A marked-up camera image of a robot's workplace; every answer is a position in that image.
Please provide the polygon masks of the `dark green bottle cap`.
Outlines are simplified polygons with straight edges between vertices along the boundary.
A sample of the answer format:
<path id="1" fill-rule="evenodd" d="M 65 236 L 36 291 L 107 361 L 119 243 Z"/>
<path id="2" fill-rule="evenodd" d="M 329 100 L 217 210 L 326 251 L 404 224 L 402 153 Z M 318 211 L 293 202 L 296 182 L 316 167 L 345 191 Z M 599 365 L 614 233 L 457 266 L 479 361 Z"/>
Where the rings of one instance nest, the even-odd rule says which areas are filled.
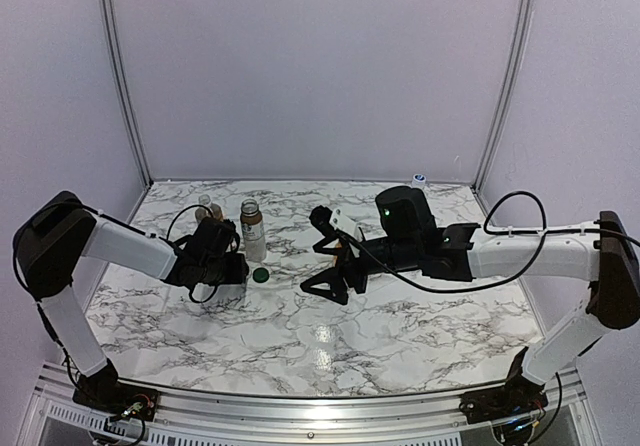
<path id="1" fill-rule="evenodd" d="M 252 273 L 252 279 L 258 284 L 266 283 L 270 278 L 269 271 L 264 267 L 256 268 Z"/>

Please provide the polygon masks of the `coffee bottle white label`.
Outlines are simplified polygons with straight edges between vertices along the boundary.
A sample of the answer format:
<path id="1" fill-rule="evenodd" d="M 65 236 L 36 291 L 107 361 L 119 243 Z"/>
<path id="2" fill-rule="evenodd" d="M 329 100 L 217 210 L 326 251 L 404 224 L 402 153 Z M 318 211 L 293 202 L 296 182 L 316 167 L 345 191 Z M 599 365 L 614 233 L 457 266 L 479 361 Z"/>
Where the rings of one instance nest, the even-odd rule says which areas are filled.
<path id="1" fill-rule="evenodd" d="M 260 263 L 266 259 L 267 248 L 263 215 L 256 200 L 241 203 L 240 224 L 248 261 Z"/>

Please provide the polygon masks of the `tea bottle red label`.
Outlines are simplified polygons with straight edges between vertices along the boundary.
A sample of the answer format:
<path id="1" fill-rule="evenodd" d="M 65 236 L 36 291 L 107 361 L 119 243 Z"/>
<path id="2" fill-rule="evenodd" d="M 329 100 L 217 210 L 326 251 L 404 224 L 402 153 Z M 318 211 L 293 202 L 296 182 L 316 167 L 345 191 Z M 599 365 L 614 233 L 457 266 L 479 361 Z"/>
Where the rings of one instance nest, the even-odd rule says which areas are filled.
<path id="1" fill-rule="evenodd" d="M 214 218 L 217 221 L 225 219 L 222 208 L 211 200 L 208 194 L 202 194 L 198 198 L 198 207 L 195 209 L 195 220 L 200 224 L 206 217 Z"/>

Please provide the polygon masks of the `clear water bottle blue cap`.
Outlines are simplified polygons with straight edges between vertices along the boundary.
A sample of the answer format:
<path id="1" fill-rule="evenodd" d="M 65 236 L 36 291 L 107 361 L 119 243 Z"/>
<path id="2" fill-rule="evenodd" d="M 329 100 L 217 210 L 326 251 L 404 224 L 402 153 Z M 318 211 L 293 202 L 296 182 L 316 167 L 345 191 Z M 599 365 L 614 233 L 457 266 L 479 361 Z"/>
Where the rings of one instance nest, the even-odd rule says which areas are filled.
<path id="1" fill-rule="evenodd" d="M 426 177 L 423 174 L 415 174 L 412 177 L 411 186 L 413 188 L 423 188 L 427 184 Z"/>

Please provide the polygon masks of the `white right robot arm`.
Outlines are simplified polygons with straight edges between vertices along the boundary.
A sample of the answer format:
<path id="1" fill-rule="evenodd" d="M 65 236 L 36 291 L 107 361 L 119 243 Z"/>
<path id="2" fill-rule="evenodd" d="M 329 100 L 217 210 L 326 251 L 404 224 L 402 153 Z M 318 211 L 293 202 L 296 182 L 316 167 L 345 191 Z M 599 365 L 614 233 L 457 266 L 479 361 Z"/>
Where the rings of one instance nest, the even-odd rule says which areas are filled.
<path id="1" fill-rule="evenodd" d="M 372 240 L 337 209 L 312 211 L 310 221 L 323 236 L 313 249 L 335 263 L 305 280 L 303 292 L 345 305 L 350 290 L 365 292 L 370 276 L 387 273 L 403 280 L 411 271 L 461 282 L 463 294 L 477 291 L 475 279 L 486 279 L 486 289 L 526 275 L 587 282 L 588 296 L 521 351 L 504 385 L 495 389 L 495 404 L 506 414 L 519 412 L 604 335 L 639 321 L 639 243 L 612 211 L 576 226 L 551 228 L 543 221 L 538 228 L 492 229 L 487 223 L 437 226 L 424 192 L 409 186 L 384 190 L 375 204 L 385 234 Z"/>

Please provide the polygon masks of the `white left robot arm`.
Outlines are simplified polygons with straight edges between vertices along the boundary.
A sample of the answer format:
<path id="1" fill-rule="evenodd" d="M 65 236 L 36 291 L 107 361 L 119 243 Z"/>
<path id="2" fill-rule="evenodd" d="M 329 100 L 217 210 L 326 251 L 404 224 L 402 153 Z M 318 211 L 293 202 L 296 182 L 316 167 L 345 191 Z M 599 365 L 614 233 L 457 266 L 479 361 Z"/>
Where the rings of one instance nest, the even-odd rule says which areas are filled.
<path id="1" fill-rule="evenodd" d="M 245 283 L 249 268 L 229 220 L 203 219 L 176 241 L 146 233 L 62 191 L 14 234 L 12 266 L 32 297 L 50 336 L 80 373 L 78 390 L 106 411 L 125 404 L 126 389 L 98 343 L 73 287 L 83 258 L 98 259 L 194 291 Z"/>

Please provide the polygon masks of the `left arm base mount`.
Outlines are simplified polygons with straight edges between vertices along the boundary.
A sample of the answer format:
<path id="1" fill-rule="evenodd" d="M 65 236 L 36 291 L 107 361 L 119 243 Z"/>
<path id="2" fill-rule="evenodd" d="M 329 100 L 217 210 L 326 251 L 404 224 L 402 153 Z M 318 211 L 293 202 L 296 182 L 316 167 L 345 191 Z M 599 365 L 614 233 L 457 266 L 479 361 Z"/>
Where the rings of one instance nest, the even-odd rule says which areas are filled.
<path id="1" fill-rule="evenodd" d="M 91 376 L 80 374 L 74 383 L 74 403 L 110 413 L 116 420 L 129 416 L 144 421 L 155 417 L 159 392 L 155 389 L 123 383 L 110 360 L 106 366 Z"/>

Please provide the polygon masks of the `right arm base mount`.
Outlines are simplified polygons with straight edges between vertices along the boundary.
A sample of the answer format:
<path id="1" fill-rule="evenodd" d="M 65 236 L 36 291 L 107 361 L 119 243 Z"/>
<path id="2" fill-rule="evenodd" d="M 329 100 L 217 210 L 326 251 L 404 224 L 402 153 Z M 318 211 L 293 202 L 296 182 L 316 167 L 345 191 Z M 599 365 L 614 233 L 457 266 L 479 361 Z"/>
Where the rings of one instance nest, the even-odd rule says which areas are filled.
<path id="1" fill-rule="evenodd" d="M 527 351 L 528 347 L 525 347 L 514 357 L 503 385 L 461 395 L 459 410 L 469 424 L 520 415 L 548 405 L 544 386 L 524 377 L 523 362 Z"/>

